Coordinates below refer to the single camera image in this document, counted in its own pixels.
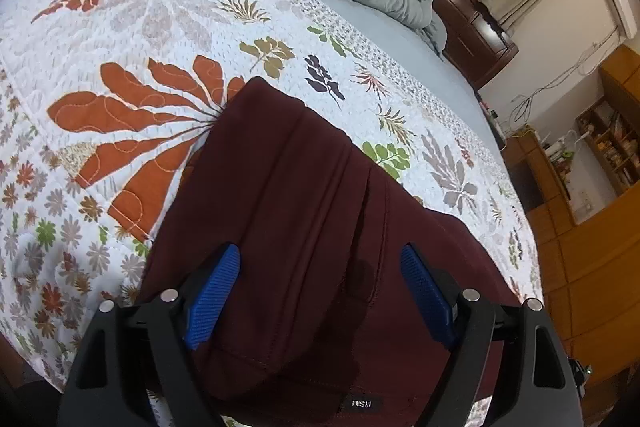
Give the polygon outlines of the maroon pants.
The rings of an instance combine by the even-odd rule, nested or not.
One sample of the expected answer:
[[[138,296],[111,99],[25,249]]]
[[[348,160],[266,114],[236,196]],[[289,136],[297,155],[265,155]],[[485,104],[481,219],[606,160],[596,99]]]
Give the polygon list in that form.
[[[447,350],[400,272],[401,248],[495,303],[515,296],[456,217],[423,208],[297,98],[251,79],[166,213],[140,289],[180,284],[221,245],[240,274],[193,353],[216,411],[252,426],[410,426]]]

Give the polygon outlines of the wooden wardrobe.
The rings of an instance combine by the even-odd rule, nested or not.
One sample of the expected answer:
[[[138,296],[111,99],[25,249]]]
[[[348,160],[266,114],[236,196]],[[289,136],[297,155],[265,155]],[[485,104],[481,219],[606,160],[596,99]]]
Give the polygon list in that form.
[[[639,361],[639,187],[559,235],[534,233],[542,292],[567,353],[591,384]]]

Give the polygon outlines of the wooden desk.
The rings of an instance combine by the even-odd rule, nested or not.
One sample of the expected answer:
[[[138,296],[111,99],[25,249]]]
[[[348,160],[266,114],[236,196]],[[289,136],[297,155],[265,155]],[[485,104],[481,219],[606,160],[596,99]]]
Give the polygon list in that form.
[[[506,139],[502,158],[539,242],[576,227],[567,191],[533,132]]]

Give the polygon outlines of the floral white quilt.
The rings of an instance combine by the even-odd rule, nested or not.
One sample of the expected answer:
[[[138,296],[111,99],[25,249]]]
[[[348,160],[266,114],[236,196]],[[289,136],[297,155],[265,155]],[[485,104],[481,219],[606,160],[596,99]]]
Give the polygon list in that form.
[[[503,162],[320,0],[1,0],[1,334],[54,397],[99,305],[134,303],[180,184],[255,76],[460,219],[518,300],[541,296]]]

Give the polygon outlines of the dark wooden headboard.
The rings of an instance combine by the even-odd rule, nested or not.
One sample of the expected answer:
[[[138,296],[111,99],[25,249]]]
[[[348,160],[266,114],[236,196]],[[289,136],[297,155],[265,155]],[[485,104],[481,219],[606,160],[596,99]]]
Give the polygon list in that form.
[[[433,6],[447,29],[444,54],[475,90],[486,86],[518,54],[518,46],[484,3],[434,0]]]

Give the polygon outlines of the light blue bed sheet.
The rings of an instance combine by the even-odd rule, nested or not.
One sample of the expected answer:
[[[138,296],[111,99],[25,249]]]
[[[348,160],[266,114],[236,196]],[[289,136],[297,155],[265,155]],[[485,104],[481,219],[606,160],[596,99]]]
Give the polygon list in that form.
[[[473,88],[446,58],[440,58],[411,29],[352,0],[320,0],[390,56],[456,113],[499,162],[502,156]]]

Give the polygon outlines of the wooden wall shelf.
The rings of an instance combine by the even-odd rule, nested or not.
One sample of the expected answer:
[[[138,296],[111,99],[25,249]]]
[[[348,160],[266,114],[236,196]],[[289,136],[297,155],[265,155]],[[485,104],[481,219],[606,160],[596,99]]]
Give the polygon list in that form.
[[[582,112],[576,124],[617,196],[639,183],[639,133],[605,96]]]

